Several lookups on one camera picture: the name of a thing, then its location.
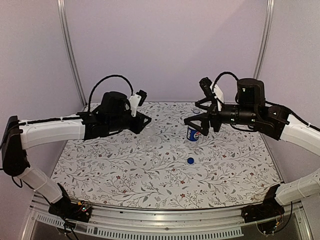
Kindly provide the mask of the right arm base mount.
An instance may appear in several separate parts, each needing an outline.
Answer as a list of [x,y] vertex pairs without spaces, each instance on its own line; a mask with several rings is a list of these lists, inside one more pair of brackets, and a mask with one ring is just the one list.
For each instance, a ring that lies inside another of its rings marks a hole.
[[[245,223],[262,221],[265,219],[280,216],[285,213],[284,207],[281,206],[275,199],[276,191],[280,184],[272,186],[266,193],[262,203],[250,204],[241,209],[241,217]],[[262,222],[257,224],[258,230],[265,235],[270,235],[276,232],[280,220],[272,220],[271,222]]]

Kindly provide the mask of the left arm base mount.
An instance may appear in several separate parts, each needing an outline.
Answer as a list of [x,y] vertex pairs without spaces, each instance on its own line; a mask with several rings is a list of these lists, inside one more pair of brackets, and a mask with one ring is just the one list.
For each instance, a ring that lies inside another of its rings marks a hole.
[[62,191],[62,198],[56,203],[50,204],[48,213],[62,219],[88,223],[92,214],[92,205],[84,200],[77,203],[72,202],[63,186],[59,183],[57,185]]

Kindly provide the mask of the small clear bottle white cap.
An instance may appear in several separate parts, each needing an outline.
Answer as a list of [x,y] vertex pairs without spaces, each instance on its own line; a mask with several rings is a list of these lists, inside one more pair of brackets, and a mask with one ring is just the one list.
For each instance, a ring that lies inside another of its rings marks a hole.
[[157,128],[153,123],[149,123],[141,132],[142,146],[147,152],[152,152],[157,149],[159,138],[157,136]]

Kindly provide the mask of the blue bottle cap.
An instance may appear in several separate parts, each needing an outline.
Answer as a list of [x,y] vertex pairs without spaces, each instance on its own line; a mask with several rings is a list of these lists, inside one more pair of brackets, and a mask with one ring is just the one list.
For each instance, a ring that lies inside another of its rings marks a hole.
[[193,158],[193,157],[189,157],[189,158],[187,159],[187,163],[188,163],[189,165],[193,165],[193,164],[195,163],[194,158]]

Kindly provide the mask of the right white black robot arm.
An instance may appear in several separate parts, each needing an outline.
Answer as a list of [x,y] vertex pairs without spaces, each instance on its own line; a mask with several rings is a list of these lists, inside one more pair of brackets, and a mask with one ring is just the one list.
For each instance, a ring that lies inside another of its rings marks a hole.
[[267,102],[261,80],[241,78],[237,83],[237,103],[226,104],[222,91],[205,77],[199,85],[205,97],[195,103],[203,113],[184,119],[184,124],[207,136],[209,129],[219,132],[221,125],[247,126],[249,130],[274,140],[292,143],[315,155],[320,154],[320,130],[303,121],[286,106]]

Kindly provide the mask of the clear plastic Pepsi bottle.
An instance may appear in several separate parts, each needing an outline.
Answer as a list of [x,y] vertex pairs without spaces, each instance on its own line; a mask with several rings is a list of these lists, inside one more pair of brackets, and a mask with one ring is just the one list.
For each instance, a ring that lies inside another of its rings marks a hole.
[[[193,117],[195,115],[200,114],[200,110],[196,107],[192,109],[192,114],[189,114],[188,117]],[[200,132],[198,132],[195,128],[191,126],[187,126],[187,132],[186,132],[186,146],[189,149],[194,149],[198,145],[198,140],[200,138]]]

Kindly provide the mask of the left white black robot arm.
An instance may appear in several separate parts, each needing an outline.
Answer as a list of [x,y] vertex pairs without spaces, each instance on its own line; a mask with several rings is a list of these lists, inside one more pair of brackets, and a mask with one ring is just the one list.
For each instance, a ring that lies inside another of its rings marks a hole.
[[35,146],[69,140],[106,138],[130,130],[139,134],[151,118],[138,112],[147,97],[143,90],[127,97],[125,94],[106,92],[100,105],[93,111],[40,120],[8,119],[0,145],[2,170],[17,177],[43,195],[63,216],[74,213],[74,205],[64,196],[63,189],[41,170],[31,167],[27,150]]

